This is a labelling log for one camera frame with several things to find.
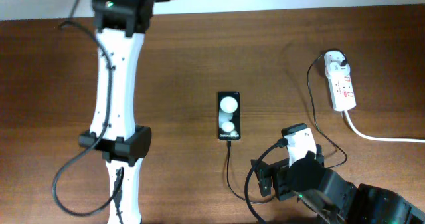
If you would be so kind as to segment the black samsung galaxy phone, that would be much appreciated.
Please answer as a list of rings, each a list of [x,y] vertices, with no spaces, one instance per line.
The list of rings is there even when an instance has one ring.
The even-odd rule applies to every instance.
[[[222,91],[218,93],[218,139],[241,139],[240,93]]]

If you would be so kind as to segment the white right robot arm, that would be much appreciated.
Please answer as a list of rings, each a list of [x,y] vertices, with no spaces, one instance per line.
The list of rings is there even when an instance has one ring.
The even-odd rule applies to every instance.
[[[424,212],[401,195],[363,183],[355,186],[325,168],[320,146],[317,154],[308,151],[293,164],[287,158],[273,164],[263,162],[276,147],[251,161],[248,175],[257,177],[263,197],[271,192],[279,201],[295,197],[317,214],[319,223],[424,224]]]

